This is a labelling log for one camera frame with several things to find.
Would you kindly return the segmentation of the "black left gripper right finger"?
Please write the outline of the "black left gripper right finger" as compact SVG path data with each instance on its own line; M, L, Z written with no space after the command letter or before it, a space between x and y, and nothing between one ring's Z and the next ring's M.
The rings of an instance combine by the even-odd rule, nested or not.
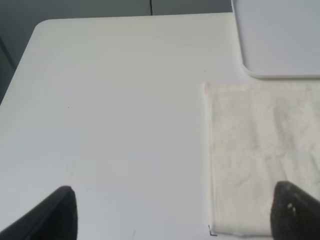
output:
M274 240L318 240L320 201L290 181L277 182L270 228Z

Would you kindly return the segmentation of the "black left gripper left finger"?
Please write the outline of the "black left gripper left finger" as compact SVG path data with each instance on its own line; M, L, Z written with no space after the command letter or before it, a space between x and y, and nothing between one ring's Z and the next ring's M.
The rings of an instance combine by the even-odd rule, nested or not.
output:
M71 186L61 186L0 232L2 240L76 240L78 208Z

